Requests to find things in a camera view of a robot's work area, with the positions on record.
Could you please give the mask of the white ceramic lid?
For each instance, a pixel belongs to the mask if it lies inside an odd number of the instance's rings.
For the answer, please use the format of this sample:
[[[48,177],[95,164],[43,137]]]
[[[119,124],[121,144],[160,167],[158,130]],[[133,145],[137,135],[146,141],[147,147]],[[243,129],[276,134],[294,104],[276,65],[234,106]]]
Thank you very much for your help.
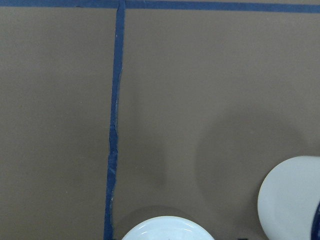
[[[203,227],[178,216],[157,216],[147,219],[123,237],[124,240],[214,240]]]

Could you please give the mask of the white enamel mug blue rim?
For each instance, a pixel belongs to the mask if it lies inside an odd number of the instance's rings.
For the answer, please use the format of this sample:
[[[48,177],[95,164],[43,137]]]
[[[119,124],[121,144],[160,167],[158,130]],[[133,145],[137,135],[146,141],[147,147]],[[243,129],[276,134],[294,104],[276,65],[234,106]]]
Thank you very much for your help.
[[[257,211],[269,240],[318,240],[320,158],[297,156],[276,165],[261,184]]]

